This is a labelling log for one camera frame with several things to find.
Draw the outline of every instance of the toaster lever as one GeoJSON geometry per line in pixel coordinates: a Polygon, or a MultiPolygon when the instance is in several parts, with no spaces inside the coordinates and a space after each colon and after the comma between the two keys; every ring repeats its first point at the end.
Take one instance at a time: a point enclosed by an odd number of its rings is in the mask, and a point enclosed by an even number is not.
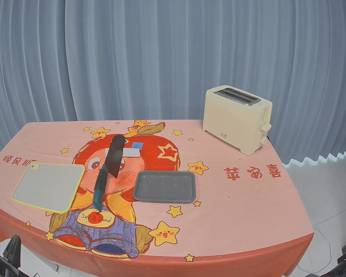
{"type": "Polygon", "coordinates": [[[270,131],[271,128],[272,128],[272,126],[269,123],[266,123],[262,127],[260,127],[260,129],[264,132],[270,131]]]}

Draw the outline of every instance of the red chinese characters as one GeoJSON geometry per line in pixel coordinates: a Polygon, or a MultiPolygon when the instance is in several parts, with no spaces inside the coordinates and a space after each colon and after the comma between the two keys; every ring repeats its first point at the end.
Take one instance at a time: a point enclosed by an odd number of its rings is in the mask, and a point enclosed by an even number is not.
{"type": "Polygon", "coordinates": [[[226,173],[227,173],[227,178],[231,178],[233,181],[236,180],[236,178],[240,178],[238,171],[240,169],[234,167],[232,169],[230,169],[229,167],[227,167],[226,169],[223,169],[226,173]]]}
{"type": "Polygon", "coordinates": [[[267,165],[267,168],[269,169],[269,174],[272,175],[273,178],[280,178],[281,177],[281,172],[277,168],[277,164],[269,164],[267,165]]]}
{"type": "MultiPolygon", "coordinates": [[[[12,155],[6,155],[4,157],[4,159],[2,161],[6,162],[6,163],[9,163],[10,161],[12,161],[12,158],[14,156],[12,155]]],[[[16,157],[13,162],[12,162],[12,165],[19,165],[19,163],[22,161],[22,158],[21,157],[16,157]]],[[[35,162],[37,160],[34,160],[34,159],[26,159],[23,163],[22,163],[22,166],[28,166],[30,163],[32,162],[35,162]]]]}
{"type": "Polygon", "coordinates": [[[260,169],[250,166],[250,169],[247,170],[248,173],[251,173],[252,178],[262,178],[263,174],[260,172],[260,169]]]}
{"type": "Polygon", "coordinates": [[[32,163],[32,162],[35,162],[35,161],[37,161],[37,160],[25,160],[24,162],[23,162],[23,166],[28,166],[30,163],[32,163]]]}
{"type": "Polygon", "coordinates": [[[3,161],[5,161],[6,163],[9,163],[12,158],[13,158],[13,156],[7,155],[4,157],[3,161]]]}
{"type": "Polygon", "coordinates": [[[19,162],[22,160],[21,157],[17,157],[14,159],[13,163],[12,164],[16,164],[16,165],[19,165],[19,162]]]}

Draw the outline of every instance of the cream toaster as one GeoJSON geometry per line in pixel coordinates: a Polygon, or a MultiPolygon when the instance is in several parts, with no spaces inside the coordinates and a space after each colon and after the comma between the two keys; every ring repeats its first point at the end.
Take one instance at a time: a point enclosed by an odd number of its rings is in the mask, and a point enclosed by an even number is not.
{"type": "Polygon", "coordinates": [[[251,155],[267,141],[271,114],[272,102],[222,85],[206,92],[203,130],[251,155]]]}

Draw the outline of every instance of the gray baking tray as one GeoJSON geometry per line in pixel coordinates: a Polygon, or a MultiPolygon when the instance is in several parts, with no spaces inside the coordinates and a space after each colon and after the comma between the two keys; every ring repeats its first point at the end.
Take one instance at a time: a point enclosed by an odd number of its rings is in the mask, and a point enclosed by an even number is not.
{"type": "Polygon", "coordinates": [[[192,203],[196,199],[195,175],[189,171],[140,171],[133,197],[144,202],[192,203]]]}

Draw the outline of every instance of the blue card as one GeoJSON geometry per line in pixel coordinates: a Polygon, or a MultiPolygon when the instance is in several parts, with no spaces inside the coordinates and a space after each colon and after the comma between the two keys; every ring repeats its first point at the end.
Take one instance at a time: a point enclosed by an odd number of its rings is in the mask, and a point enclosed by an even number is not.
{"type": "Polygon", "coordinates": [[[138,143],[138,142],[133,142],[131,148],[135,148],[135,149],[140,149],[140,151],[142,150],[142,146],[143,143],[138,143]]]}

